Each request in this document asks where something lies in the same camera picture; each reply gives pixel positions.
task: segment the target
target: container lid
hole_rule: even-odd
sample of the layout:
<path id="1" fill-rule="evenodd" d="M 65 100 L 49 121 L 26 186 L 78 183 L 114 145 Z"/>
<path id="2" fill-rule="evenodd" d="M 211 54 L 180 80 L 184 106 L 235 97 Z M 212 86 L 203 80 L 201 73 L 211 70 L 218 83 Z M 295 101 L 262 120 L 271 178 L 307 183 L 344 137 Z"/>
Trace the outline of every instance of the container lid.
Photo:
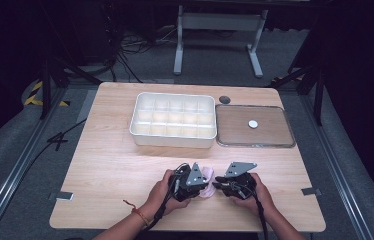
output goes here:
<path id="1" fill-rule="evenodd" d="M 291 148 L 296 141 L 284 110 L 276 106 L 217 105 L 222 146 Z"/>

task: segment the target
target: white plastic tray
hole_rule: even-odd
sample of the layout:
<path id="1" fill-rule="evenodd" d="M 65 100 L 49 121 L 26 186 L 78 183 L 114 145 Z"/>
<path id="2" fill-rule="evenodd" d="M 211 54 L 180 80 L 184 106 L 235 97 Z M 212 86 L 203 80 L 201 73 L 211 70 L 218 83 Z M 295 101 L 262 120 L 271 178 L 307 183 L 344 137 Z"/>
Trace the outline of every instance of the white plastic tray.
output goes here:
<path id="1" fill-rule="evenodd" d="M 216 137 L 211 96 L 140 93 L 130 132 L 138 145 L 210 148 Z"/>

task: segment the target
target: pink cloth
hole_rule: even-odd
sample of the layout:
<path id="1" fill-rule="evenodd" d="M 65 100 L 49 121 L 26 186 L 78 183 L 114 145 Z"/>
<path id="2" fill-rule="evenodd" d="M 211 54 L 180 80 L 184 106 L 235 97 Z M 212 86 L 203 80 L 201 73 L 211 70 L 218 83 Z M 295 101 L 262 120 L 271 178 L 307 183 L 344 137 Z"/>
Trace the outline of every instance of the pink cloth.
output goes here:
<path id="1" fill-rule="evenodd" d="M 213 173 L 214 173 L 213 168 L 209 168 L 209 167 L 202 168 L 202 175 L 206 177 L 206 182 L 208 182 L 209 184 L 205 189 L 200 190 L 199 197 L 210 198 L 212 197 L 212 195 L 214 195 L 216 188 L 212 184 L 212 182 L 214 182 L 215 180 L 215 176 Z"/>

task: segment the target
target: metal stand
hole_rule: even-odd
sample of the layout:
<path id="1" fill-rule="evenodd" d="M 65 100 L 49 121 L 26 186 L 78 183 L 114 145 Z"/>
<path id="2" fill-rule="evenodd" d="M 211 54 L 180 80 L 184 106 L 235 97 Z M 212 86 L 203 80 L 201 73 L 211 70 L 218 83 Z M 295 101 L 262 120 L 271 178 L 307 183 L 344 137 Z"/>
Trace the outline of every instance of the metal stand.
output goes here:
<path id="1" fill-rule="evenodd" d="M 184 13 L 183 6 L 179 6 L 177 26 L 178 42 L 175 52 L 174 74 L 181 74 L 183 62 L 183 29 L 213 29 L 256 32 L 253 44 L 247 45 L 247 51 L 255 76 L 261 78 L 263 73 L 256 55 L 256 49 L 258 48 L 267 13 L 267 10 L 262 11 L 261 15 Z"/>

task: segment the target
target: red string bracelet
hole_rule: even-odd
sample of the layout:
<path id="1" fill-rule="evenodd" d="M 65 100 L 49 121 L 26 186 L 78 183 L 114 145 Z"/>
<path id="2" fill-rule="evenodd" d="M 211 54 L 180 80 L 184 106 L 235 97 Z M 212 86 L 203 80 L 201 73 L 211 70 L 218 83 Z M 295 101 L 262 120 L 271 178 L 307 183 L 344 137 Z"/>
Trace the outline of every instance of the red string bracelet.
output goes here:
<path id="1" fill-rule="evenodd" d="M 141 213 L 140 210 L 138 210 L 137 207 L 134 204 L 128 202 L 127 200 L 123 200 L 123 201 L 126 204 L 128 204 L 128 205 L 130 205 L 130 206 L 133 207 L 133 209 L 131 210 L 131 212 L 132 213 L 137 213 L 143 219 L 143 221 L 146 223 L 146 226 L 150 226 L 149 220 L 147 220 L 147 218 L 143 215 L 143 213 Z"/>

